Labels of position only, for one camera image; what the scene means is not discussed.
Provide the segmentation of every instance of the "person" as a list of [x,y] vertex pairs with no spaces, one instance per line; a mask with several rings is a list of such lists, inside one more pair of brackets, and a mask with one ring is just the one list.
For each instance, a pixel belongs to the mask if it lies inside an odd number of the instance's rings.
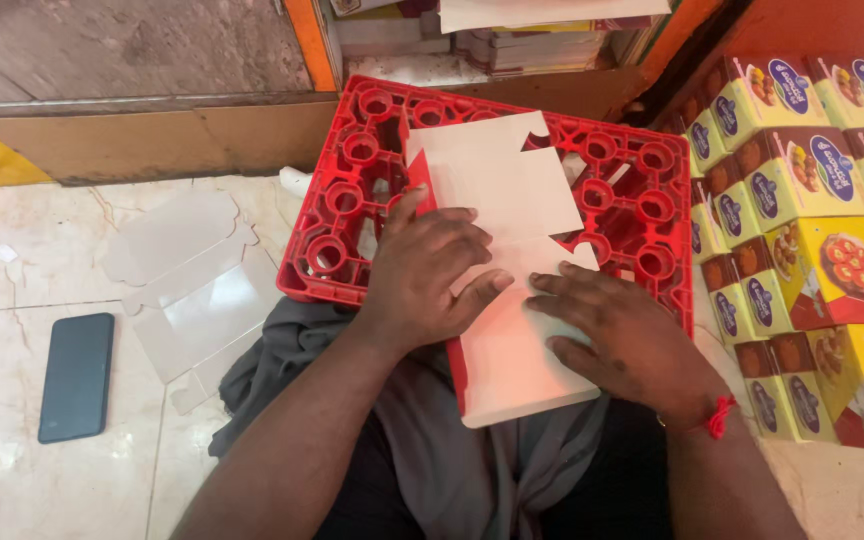
[[[362,466],[350,469],[383,383],[410,351],[461,335],[514,280],[490,270],[453,295],[450,286],[462,274],[492,258],[492,238],[474,225],[477,212],[470,208],[416,218],[426,192],[414,189],[393,208],[361,310],[234,443],[190,503],[174,539],[312,538],[326,536],[320,528],[327,527],[336,537],[366,537],[355,532],[356,519],[365,525],[385,515],[373,508],[332,519],[344,482]],[[576,327],[592,345],[559,336],[547,346],[613,396],[606,418],[628,411],[627,405],[647,411],[622,413],[619,431],[658,433],[661,444],[610,453],[604,447],[616,437],[606,420],[599,452],[609,461],[590,466],[574,490],[581,497],[570,495],[544,512],[543,536],[806,538],[738,408],[727,413],[720,439],[702,427],[730,391],[668,312],[628,281],[566,262],[558,270],[560,276],[529,277],[545,294],[526,300],[526,307]],[[636,462],[655,448],[661,452],[653,463]],[[588,487],[603,476],[605,487]],[[394,472],[360,478],[366,489],[343,504],[361,509],[377,497],[402,506],[395,493],[377,495],[395,492]],[[392,481],[380,485],[384,478]],[[407,515],[403,519],[382,521],[385,537],[422,537]],[[642,523],[653,533],[643,532]]]

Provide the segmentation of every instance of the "red string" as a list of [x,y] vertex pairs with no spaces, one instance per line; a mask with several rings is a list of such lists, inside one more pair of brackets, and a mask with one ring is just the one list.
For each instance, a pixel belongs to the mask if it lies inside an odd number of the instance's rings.
[[710,416],[705,422],[705,427],[708,429],[708,434],[715,440],[719,440],[726,434],[726,417],[729,416],[729,410],[736,405],[736,396],[719,396],[715,399],[715,414]]

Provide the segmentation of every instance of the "hand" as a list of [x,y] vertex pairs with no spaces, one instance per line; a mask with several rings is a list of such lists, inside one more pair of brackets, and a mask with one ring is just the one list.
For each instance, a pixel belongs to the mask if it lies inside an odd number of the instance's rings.
[[561,276],[533,274],[526,307],[581,330],[586,346],[555,336],[547,346],[566,367],[609,393],[657,412],[673,429],[700,426],[729,387],[670,313],[638,285],[563,261]]
[[415,219],[428,196],[423,185],[391,209],[372,263],[366,300],[355,317],[358,332],[394,348],[413,349],[462,334],[515,279],[490,270],[458,296],[450,286],[475,264],[492,260],[492,237],[473,225],[472,208],[443,208]]

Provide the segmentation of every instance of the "stack of boxes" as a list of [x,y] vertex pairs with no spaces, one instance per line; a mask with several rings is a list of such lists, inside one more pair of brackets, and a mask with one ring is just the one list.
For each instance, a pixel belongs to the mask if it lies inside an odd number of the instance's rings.
[[864,59],[723,58],[661,129],[762,436],[864,448]]

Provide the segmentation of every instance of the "left hand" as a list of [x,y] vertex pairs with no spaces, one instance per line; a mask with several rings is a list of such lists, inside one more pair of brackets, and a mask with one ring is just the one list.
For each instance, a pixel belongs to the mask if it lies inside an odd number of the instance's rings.
[[492,260],[492,237],[473,225],[472,208],[441,208],[415,218],[428,196],[422,185],[391,209],[372,262],[368,292],[353,325],[398,359],[462,334],[515,278],[501,269],[477,276],[458,296],[450,286],[475,264]]

